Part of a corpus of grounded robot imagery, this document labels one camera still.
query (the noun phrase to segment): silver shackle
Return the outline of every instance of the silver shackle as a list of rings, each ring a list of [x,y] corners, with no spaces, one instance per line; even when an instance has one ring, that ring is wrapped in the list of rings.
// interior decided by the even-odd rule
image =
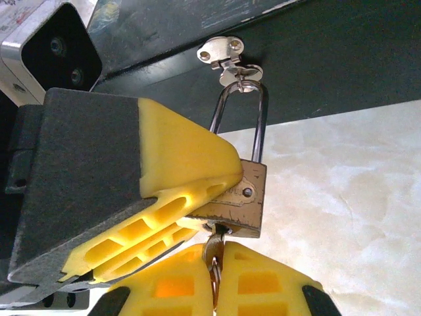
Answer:
[[[237,82],[233,82],[229,86],[226,86],[219,96],[218,105],[216,106],[213,114],[209,130],[215,134],[218,133],[228,97],[235,91],[243,91],[244,88],[256,90],[260,93],[259,115],[257,117],[255,141],[253,144],[253,154],[251,156],[251,160],[256,163],[261,163],[264,133],[266,131],[266,119],[268,117],[269,95],[266,87],[260,82],[254,80],[239,80]]]

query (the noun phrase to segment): yellow gripper pad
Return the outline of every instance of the yellow gripper pad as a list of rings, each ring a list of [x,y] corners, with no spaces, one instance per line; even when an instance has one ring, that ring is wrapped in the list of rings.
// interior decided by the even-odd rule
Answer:
[[[142,268],[196,233],[178,226],[178,219],[241,180],[243,170],[231,144],[157,102],[136,102],[139,193],[156,201],[74,248],[61,282],[89,271],[91,284],[108,282]]]
[[[194,245],[112,286],[89,316],[212,316],[209,272]],[[218,316],[340,316],[319,282],[227,242]]]

